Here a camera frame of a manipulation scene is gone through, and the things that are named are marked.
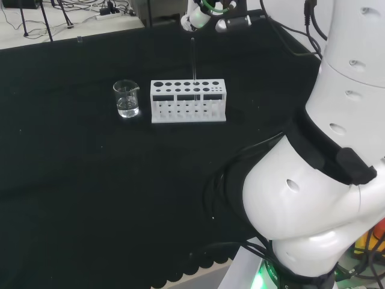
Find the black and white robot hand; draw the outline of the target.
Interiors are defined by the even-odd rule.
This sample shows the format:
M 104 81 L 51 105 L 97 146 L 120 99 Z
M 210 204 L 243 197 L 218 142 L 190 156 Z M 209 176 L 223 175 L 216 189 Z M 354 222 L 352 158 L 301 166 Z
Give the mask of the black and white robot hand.
M 185 31 L 195 32 L 216 19 L 215 30 L 219 33 L 251 26 L 249 15 L 225 19 L 239 6 L 239 1 L 188 1 L 187 11 L 180 24 Z

